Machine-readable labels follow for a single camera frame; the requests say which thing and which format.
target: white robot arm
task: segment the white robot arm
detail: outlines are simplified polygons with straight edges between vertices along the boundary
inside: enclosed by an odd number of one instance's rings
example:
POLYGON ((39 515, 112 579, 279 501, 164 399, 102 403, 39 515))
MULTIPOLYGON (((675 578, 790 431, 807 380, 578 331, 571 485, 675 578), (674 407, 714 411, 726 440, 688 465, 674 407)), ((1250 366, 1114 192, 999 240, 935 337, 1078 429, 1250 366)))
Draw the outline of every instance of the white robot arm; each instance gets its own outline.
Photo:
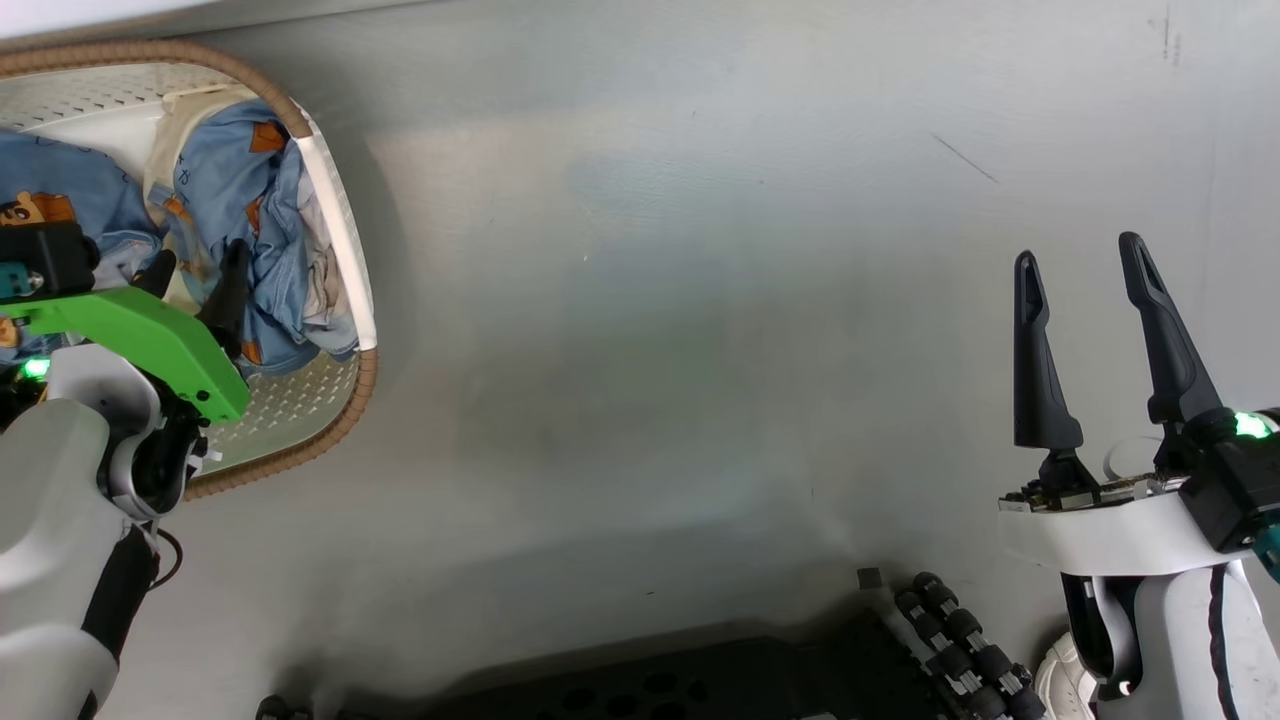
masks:
POLYGON ((74 223, 0 228, 0 315, 90 338, 36 359, 41 372, 8 369, 0 397, 5 720, 93 717, 156 583, 157 523, 207 455, 202 429, 248 404, 232 364, 247 251, 228 252, 195 318, 160 300, 172 254, 134 287, 92 292, 97 259, 74 223))
POLYGON ((1143 240, 1121 234, 1120 255, 1147 341, 1148 411, 1165 430, 1155 471, 1098 483, 1076 457, 1083 433, 1053 368, 1039 268, 1024 252, 1015 266, 1014 434, 1048 456, 1037 480, 1000 501, 1002 541, 1062 574, 1102 720, 1238 720, 1224 597, 1234 583, 1251 602, 1233 611, 1257 614, 1240 566, 1251 553, 1280 582, 1280 411, 1224 407, 1143 240), (1207 618, 1189 600, 1204 588, 1207 618))

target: blue printed fabric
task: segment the blue printed fabric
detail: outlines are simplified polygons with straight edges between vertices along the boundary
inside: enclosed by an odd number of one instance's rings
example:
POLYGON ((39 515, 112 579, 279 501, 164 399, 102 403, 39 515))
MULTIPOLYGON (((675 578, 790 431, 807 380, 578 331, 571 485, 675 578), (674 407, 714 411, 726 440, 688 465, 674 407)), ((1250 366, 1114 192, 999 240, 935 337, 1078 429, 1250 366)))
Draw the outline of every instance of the blue printed fabric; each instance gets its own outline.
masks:
MULTIPOLYGON (((97 150, 0 132, 0 225, 76 222, 101 254, 93 288, 128 284, 160 252, 142 188, 97 150)), ((47 356, 61 334, 31 336, 0 316, 0 368, 47 356)))
POLYGON ((156 183, 178 266, 192 300, 204 304, 219 264, 237 238, 248 243, 250 302, 244 309, 246 374, 287 374, 319 348, 303 334, 307 299, 306 225, 298 214, 302 155, 261 100, 232 105, 187 138, 173 188, 156 183))

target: gray floor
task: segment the gray floor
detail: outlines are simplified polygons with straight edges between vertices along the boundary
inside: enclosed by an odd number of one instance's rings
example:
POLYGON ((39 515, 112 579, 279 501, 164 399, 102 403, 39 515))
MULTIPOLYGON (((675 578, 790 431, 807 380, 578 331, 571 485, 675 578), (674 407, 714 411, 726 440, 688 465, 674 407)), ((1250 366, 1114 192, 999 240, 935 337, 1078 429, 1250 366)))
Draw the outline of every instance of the gray floor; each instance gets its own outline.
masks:
POLYGON ((184 506, 105 717, 248 717, 285 676, 480 667, 813 618, 946 577, 1032 660, 1007 559, 1011 269, 1037 250, 1097 466, 1149 430, 1115 238, 1228 404, 1280 404, 1280 17, 1193 1, 451 0, 200 40, 346 178, 378 398, 325 457, 184 506))

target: sneaker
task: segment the sneaker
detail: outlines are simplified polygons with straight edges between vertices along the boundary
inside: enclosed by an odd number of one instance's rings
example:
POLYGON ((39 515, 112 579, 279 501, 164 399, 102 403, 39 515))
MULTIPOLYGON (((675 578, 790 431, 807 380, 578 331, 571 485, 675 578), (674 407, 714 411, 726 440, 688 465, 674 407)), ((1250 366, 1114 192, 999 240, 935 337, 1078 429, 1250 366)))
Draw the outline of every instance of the sneaker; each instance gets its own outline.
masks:
POLYGON ((1094 720, 1089 710, 1097 679, 1084 669, 1071 633, 1059 638, 1036 671, 1036 694, 1044 703, 1044 720, 1094 720))

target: brown basket rim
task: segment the brown basket rim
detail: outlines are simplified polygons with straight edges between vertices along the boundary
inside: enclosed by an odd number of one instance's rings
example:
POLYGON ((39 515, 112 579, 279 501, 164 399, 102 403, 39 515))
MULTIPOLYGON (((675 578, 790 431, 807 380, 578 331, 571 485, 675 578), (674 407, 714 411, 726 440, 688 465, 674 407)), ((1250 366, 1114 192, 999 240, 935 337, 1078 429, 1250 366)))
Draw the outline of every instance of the brown basket rim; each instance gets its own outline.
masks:
MULTIPOLYGON (((186 40, 120 40, 41 47, 0 55, 0 79, 110 65, 172 63, 198 65, 223 73, 256 92, 275 111, 293 137, 311 137, 314 131, 302 110, 266 77, 238 58, 186 40)), ((265 457, 193 478, 186 500, 241 487, 283 473, 324 455, 342 442, 360 421, 378 382, 378 348, 361 350, 360 369, 342 413, 315 436, 265 457)))

